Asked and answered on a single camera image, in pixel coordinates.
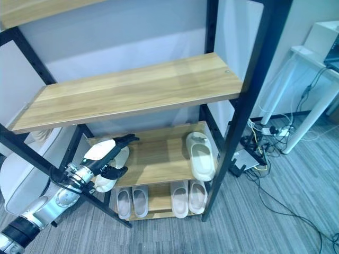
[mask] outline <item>laptop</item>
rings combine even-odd
[[[330,68],[336,72],[339,72],[339,35],[335,39],[331,49],[325,58],[324,64],[327,68]]]

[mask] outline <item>slipper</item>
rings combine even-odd
[[[192,132],[186,138],[186,147],[191,158],[193,176],[200,181],[211,181],[216,174],[211,142],[200,132]]]
[[[120,219],[128,219],[132,214],[132,188],[121,188],[117,190],[117,209]]]
[[[132,188],[134,213],[136,217],[143,218],[148,213],[148,186],[135,186]]]
[[[113,160],[110,161],[109,165],[114,168],[120,169],[125,165],[128,156],[129,148],[124,147],[121,149],[118,155]],[[97,192],[108,192],[114,187],[116,182],[117,179],[110,180],[102,177],[101,175],[98,175],[95,179],[94,188],[96,189]]]
[[[205,210],[207,191],[202,181],[190,181],[189,209],[192,213],[201,214]]]
[[[171,205],[172,212],[177,218],[185,218],[189,213],[189,182],[171,183]]]

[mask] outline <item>robotic hand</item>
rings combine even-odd
[[[123,176],[127,167],[116,169],[108,166],[108,163],[122,148],[136,140],[139,138],[129,134],[95,144],[85,154],[78,168],[69,164],[59,183],[51,179],[56,185],[50,186],[45,195],[33,201],[19,217],[0,232],[0,254],[24,253],[24,248],[41,230],[77,202],[80,193],[94,176],[101,175],[108,179]]]

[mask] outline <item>shelf board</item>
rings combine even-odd
[[[188,216],[198,215],[189,212]],[[141,220],[151,220],[151,219],[164,219],[175,217],[172,211],[169,212],[150,212],[143,218],[138,218],[134,214],[127,221],[141,221]]]
[[[105,0],[1,0],[0,16],[5,28]]]
[[[143,218],[135,216],[132,208],[132,215],[128,221],[150,220],[175,217],[171,207],[171,188],[170,184],[150,185],[148,189],[148,214]]]
[[[128,171],[117,181],[115,187],[194,179],[185,138],[193,131],[205,133],[206,128],[206,122],[202,121],[136,133],[140,141],[135,141],[128,146],[130,148],[130,156],[126,162]],[[88,141],[93,145],[98,143],[100,138],[92,138]]]
[[[234,99],[242,82],[215,54],[46,86],[15,133]]]
[[[148,210],[150,212],[172,210],[170,183],[148,186]]]

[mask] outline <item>white wall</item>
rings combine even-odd
[[[204,52],[207,0],[108,0],[20,26],[57,82]],[[91,123],[97,135],[198,120],[198,107]]]
[[[0,47],[0,123],[5,127],[45,84],[13,41]],[[0,153],[11,150],[0,143]]]
[[[219,0],[215,52],[244,80],[263,5],[246,0]],[[234,108],[229,101],[210,103],[220,132],[225,135]]]

